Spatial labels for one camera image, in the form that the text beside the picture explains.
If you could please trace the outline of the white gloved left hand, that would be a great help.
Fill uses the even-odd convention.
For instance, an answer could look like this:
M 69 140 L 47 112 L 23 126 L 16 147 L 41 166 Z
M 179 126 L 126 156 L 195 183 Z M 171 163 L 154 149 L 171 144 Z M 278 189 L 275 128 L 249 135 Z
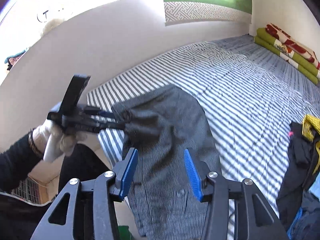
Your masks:
M 62 155 L 71 156 L 76 144 L 87 139 L 84 132 L 65 133 L 57 124 L 46 120 L 31 133 L 32 142 L 43 155 L 45 162 L 52 163 Z

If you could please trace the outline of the black sleeved left forearm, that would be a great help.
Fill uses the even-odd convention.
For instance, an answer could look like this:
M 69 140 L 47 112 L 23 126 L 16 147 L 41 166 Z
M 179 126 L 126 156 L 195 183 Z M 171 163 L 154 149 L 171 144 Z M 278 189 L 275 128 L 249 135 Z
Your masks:
M 33 131 L 34 129 L 1 153 L 1 191 L 10 192 L 17 188 L 20 181 L 25 180 L 42 160 L 43 153 L 35 145 Z

